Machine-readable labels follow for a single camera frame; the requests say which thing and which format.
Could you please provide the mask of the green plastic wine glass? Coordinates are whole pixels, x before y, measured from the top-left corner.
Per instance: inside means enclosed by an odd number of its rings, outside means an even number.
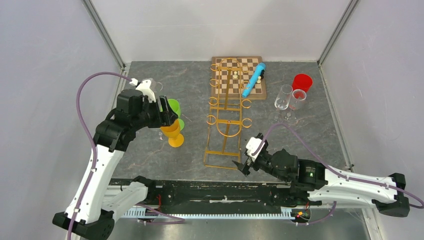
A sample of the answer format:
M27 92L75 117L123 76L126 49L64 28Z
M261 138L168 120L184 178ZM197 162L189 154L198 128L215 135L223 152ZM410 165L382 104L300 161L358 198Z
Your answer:
M171 109L177 114L177 116L178 116L178 122L179 122L179 126L180 126L180 130L182 131L184 129L184 127L185 127L185 123L181 119L180 103L176 99L172 99L172 98L169 98L167 101L168 101Z

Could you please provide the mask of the orange plastic wine glass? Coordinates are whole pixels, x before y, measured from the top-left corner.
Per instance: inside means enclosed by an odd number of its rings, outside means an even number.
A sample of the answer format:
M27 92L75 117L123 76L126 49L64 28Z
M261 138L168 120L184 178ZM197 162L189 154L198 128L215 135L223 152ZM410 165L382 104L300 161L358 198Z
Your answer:
M184 136L181 134L181 127L177 119L171 126L161 126L160 130L168 137L168 144L173 148L178 148L184 143Z

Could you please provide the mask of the gold wire glass rack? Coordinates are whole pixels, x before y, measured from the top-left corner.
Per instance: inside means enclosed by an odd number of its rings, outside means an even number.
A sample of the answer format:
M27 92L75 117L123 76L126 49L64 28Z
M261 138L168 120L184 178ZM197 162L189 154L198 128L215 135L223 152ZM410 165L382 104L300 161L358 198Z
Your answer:
M208 99L208 131L203 164L209 168L236 170L233 161L241 163L242 160L242 129L252 126L245 124L252 120L242 115L243 110L250 108L252 103L249 99L242 99L245 89L243 76L249 72L249 68L235 57L222 57L213 61L210 70L211 97ZM237 71L238 79L233 79L233 71Z

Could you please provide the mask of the red plastic wine glass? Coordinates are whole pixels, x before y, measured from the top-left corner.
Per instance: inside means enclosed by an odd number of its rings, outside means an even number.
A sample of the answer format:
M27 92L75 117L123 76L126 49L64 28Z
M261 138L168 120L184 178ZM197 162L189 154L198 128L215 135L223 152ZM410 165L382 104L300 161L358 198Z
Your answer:
M309 75L300 73L294 77L291 86L293 90L303 90L307 93L313 83L313 79Z

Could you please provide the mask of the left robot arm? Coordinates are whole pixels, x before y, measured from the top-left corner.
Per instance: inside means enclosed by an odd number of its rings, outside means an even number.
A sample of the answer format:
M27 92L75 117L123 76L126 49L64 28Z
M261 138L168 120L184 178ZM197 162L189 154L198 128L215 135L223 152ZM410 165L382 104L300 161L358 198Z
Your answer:
M53 216L52 224L87 240L106 240L115 223L134 205L153 203L157 191L142 178L104 200L112 174L129 144L142 128L170 127L178 116L166 96L150 90L126 89L116 107L95 129L92 150L80 186L69 206Z

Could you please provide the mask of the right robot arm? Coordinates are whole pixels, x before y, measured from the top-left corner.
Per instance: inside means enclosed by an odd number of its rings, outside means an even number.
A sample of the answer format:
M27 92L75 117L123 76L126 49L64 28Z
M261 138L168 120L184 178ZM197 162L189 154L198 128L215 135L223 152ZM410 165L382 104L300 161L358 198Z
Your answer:
M405 176L393 173L386 177L368 176L325 167L322 163L299 159L285 149L269 154L266 149L244 163L235 162L245 176L250 170L265 173L290 184L289 199L295 204L321 202L375 206L379 213L405 218L409 215L409 199L400 191L405 188Z

